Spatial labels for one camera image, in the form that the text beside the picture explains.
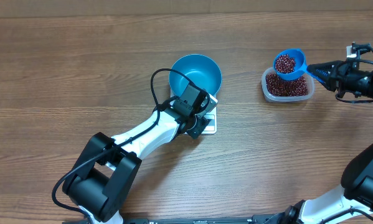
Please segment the blue plastic scoop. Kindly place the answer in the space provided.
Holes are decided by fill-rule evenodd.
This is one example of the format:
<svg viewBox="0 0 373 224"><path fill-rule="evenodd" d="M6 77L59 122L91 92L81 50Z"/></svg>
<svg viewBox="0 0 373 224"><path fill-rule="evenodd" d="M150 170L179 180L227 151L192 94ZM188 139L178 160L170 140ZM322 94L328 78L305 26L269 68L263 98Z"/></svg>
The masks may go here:
<svg viewBox="0 0 373 224"><path fill-rule="evenodd" d="M287 49L280 52L273 61L273 68L277 75L286 81L296 80L306 73L320 83L324 83L317 75L308 71L306 57L301 49Z"/></svg>

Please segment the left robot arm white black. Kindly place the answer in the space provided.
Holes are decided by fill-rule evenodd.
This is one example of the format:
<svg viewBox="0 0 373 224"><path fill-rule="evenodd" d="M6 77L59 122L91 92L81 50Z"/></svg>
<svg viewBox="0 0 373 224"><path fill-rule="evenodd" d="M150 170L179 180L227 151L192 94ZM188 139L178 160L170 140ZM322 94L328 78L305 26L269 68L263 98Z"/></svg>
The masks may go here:
<svg viewBox="0 0 373 224"><path fill-rule="evenodd" d="M56 186L76 204L86 223L120 223L124 204L142 160L180 134L193 139L209 121L205 115L218 104L205 90L188 84L181 96L157 104L151 117L132 130L108 137L96 133L72 170Z"/></svg>

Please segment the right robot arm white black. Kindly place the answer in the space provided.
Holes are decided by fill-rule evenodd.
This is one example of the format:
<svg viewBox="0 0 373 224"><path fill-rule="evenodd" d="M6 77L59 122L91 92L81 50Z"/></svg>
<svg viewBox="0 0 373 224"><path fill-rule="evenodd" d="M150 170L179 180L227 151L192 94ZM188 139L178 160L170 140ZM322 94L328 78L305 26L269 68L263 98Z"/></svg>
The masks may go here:
<svg viewBox="0 0 373 224"><path fill-rule="evenodd" d="M346 92L373 101L373 71L359 70L360 59L308 65L307 72L341 100ZM373 221L373 143L345 168L341 183L322 196L302 200L268 223L341 223L363 215Z"/></svg>

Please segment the white digital kitchen scale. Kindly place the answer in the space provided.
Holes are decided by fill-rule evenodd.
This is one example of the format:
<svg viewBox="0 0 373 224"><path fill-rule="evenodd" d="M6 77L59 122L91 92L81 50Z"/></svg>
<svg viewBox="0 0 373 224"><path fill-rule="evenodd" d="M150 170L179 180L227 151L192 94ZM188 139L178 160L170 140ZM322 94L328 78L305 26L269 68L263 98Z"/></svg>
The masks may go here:
<svg viewBox="0 0 373 224"><path fill-rule="evenodd" d="M198 118L197 114L202 111L202 107L207 102L207 93L205 90L198 90L192 86L188 86L180 96L171 93L172 102L165 112L169 115L168 125L171 124L174 137L187 134L186 131L193 127ZM217 131L216 107L203 117L210 121L202 134L215 134Z"/></svg>

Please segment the beans in scoop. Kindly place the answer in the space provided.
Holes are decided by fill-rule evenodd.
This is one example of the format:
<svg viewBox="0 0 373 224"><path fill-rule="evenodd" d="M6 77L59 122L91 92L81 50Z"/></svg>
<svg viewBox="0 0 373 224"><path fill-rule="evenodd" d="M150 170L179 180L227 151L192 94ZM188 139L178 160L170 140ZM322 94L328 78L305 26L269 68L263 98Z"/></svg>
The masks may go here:
<svg viewBox="0 0 373 224"><path fill-rule="evenodd" d="M296 61L289 54L283 54L275 59L275 70L278 73L288 74L295 71Z"/></svg>

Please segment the teal blue bowl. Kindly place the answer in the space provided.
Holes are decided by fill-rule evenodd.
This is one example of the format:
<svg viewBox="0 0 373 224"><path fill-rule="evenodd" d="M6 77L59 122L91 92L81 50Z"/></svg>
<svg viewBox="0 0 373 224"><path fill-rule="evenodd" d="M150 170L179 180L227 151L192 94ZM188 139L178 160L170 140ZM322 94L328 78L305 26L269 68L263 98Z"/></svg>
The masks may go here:
<svg viewBox="0 0 373 224"><path fill-rule="evenodd" d="M222 72L214 60L205 55L191 54L181 57L172 66L181 72L199 88L216 96L222 85ZM169 73L169 86L172 93L180 96L189 82L175 72Z"/></svg>

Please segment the red adzuki beans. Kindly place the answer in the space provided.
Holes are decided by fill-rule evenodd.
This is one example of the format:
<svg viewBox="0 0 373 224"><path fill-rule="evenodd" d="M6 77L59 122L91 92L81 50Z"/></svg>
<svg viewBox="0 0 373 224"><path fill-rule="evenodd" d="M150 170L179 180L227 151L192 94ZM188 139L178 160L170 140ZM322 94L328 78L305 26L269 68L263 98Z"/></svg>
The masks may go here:
<svg viewBox="0 0 373 224"><path fill-rule="evenodd" d="M287 81L275 73L270 73L265 80L267 90L273 96L305 96L308 94L308 84L304 77Z"/></svg>

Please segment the clear plastic container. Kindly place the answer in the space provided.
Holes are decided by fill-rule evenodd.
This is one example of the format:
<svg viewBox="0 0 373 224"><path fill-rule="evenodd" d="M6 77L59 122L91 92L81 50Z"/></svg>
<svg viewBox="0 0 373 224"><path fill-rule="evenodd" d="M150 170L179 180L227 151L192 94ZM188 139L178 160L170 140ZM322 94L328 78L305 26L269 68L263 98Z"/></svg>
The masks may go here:
<svg viewBox="0 0 373 224"><path fill-rule="evenodd" d="M314 80L303 74L296 80L286 81L268 68L262 75L264 98L270 103L296 103L310 99L314 94Z"/></svg>

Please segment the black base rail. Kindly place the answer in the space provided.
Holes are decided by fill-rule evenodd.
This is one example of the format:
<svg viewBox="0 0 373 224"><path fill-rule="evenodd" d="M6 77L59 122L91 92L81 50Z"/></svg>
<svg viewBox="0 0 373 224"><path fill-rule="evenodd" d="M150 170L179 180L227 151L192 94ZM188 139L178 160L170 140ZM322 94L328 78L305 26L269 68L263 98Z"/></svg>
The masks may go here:
<svg viewBox="0 0 373 224"><path fill-rule="evenodd" d="M115 215L107 222L98 222L92 220L96 224L290 224L298 223L296 218L291 218L285 213L277 213L274 215L253 215L252 217L245 218L201 218L201 219L161 219L161 220L148 220L147 218L130 218L124 219L119 215Z"/></svg>

